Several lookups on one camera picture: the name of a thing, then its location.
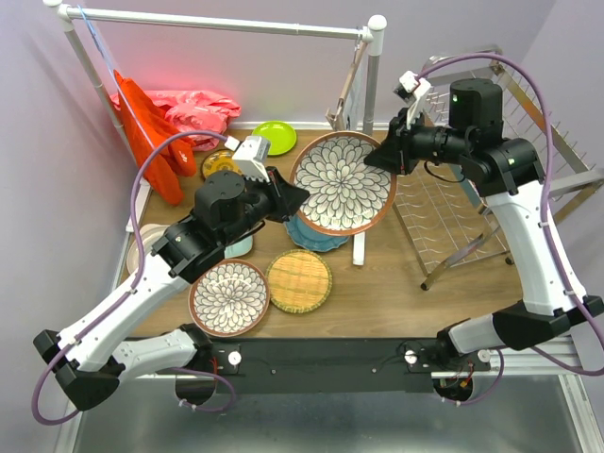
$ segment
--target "purple wall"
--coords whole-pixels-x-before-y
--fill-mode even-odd
[[[58,429],[29,412],[42,371],[31,341],[109,291],[134,164],[42,0],[3,2],[0,61],[0,450],[43,453]],[[43,413],[63,415],[66,399],[50,380]]]
[[[586,159],[600,168],[604,167],[599,121],[604,86],[603,17],[604,3],[599,0],[558,0],[524,60],[545,91],[554,121],[562,121],[570,130],[571,141],[579,141],[579,152],[587,152]],[[588,294],[604,295],[603,222],[604,196],[600,191],[560,228],[566,251]],[[604,326],[604,317],[598,321]],[[591,329],[577,327],[573,338],[585,367],[600,368],[604,354]],[[604,382],[601,377],[583,381],[603,429]]]
[[[386,123],[401,108],[392,89],[405,71],[419,71],[431,55],[492,42],[521,59],[553,4],[554,0],[88,2],[91,8],[344,27],[363,26],[373,14],[383,14],[388,28],[376,119]],[[214,89],[243,105],[242,121],[325,121],[327,108],[335,108],[353,51],[352,42],[322,38],[109,23],[100,29],[125,75],[143,87]]]

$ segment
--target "red towel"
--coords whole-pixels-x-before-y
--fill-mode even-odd
[[[165,112],[156,107],[131,78],[122,78],[117,71],[115,71],[115,78],[141,126],[153,142],[152,147],[136,124],[130,109],[121,109],[126,136],[130,142],[134,158],[141,167],[153,149],[169,137],[177,134],[178,129],[164,119]],[[126,105],[121,94],[120,105]],[[149,181],[151,187],[172,205],[179,204],[184,197],[177,176],[193,176],[197,171],[193,158],[193,146],[193,140],[188,137],[172,142],[159,153],[159,156],[153,159],[144,172],[144,177]]]

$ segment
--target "lime green plate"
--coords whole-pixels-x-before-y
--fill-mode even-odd
[[[253,135],[260,135],[271,143],[269,156],[279,156],[290,151],[297,140],[293,127],[282,121],[267,121],[256,127]]]

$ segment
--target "dish drying rack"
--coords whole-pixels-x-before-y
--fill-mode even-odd
[[[476,52],[503,53],[497,45],[487,45],[457,55]],[[457,55],[433,56],[422,69]],[[498,61],[491,60],[477,69],[429,77],[432,89],[424,110],[426,124],[446,125],[450,83],[477,77],[490,78],[503,89],[504,137],[521,137],[532,142],[545,166],[544,117],[535,105],[535,93],[515,70]],[[577,142],[569,144],[569,133],[562,132],[560,123],[552,126],[552,134],[555,175],[550,206],[559,224],[604,183],[604,171],[586,162],[587,153],[579,154],[575,149]],[[451,181],[461,179],[461,170],[456,165],[432,166],[429,170]],[[418,166],[412,175],[399,176],[397,182],[394,211],[426,276],[421,284],[423,290],[427,291],[454,266],[501,255],[507,255],[506,262],[513,264],[497,220],[470,181],[443,182]]]

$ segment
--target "patterned plate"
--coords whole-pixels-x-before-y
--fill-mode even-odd
[[[223,260],[199,278],[189,292],[191,317],[215,337],[234,337],[255,326],[270,294],[262,272],[242,260]]]
[[[298,214],[312,229],[350,236],[379,222],[394,202],[396,177],[363,163],[379,143],[348,130],[310,143],[294,164],[291,181],[310,192]]]

